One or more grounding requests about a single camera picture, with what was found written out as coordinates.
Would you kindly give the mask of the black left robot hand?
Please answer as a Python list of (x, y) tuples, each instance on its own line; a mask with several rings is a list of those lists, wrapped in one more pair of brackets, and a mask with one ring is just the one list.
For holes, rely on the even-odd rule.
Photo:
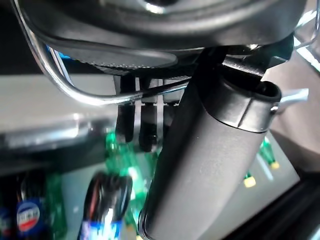
[(198, 240), (246, 175), (282, 93), (262, 81), (291, 57), (303, 0), (14, 0), (50, 81), (84, 104), (183, 89), (135, 227)]

